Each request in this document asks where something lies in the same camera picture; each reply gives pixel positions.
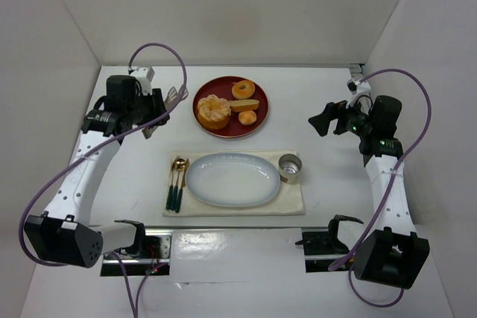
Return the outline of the stainless steel tongs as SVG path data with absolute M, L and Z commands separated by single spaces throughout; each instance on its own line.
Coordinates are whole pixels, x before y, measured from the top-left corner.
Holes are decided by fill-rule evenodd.
M 188 89 L 185 89 L 181 100 L 184 101 L 185 99 L 187 99 L 188 95 L 189 95 Z M 168 110 L 171 109 L 172 104 L 177 100 L 177 98 L 178 98 L 178 91 L 174 86 L 172 86 L 169 89 L 169 91 L 167 93 L 167 96 L 164 100 L 165 111 L 168 111 Z M 158 122 L 154 126 L 149 126 L 149 127 L 146 127 L 145 129 L 143 129 L 142 134 L 145 137 L 145 139 L 149 139 L 153 135 L 153 133 L 160 126 L 165 125 L 167 121 L 168 121 L 168 119 L 164 119 L 162 122 Z

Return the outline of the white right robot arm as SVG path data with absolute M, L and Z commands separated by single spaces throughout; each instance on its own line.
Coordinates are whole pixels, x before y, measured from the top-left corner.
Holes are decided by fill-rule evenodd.
M 330 102 L 309 123 L 326 136 L 332 121 L 335 135 L 359 137 L 359 152 L 371 184 L 374 214 L 367 227 L 354 217 L 335 216 L 331 235 L 347 250 L 358 280 L 408 290 L 430 253 L 429 242 L 417 235 L 403 178 L 404 152 L 396 138 L 402 104 L 381 95 L 369 113 L 360 103 Z

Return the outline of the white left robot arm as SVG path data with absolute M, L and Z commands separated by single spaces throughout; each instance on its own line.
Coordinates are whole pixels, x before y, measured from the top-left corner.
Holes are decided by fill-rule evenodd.
M 91 227 L 92 204 L 123 138 L 133 128 L 150 137 L 169 116 L 160 89 L 151 86 L 150 68 L 107 78 L 106 94 L 86 114 L 80 129 L 74 167 L 41 215 L 28 215 L 23 231 L 44 265 L 90 268 L 101 255 L 119 248 L 138 248 L 143 224 L 116 220 Z

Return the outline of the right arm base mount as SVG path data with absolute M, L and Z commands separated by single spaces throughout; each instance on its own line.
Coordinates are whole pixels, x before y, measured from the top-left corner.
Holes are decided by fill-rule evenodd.
M 306 273 L 323 273 L 328 266 L 349 250 L 347 247 L 333 241 L 326 230 L 305 230 L 295 245 L 303 249 Z

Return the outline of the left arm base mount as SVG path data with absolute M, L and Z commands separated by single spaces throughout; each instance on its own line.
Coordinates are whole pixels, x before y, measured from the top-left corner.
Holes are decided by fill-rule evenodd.
M 129 253 L 126 249 L 117 249 L 115 253 L 121 258 L 128 276 L 168 276 L 172 232 L 147 229 L 140 251 Z

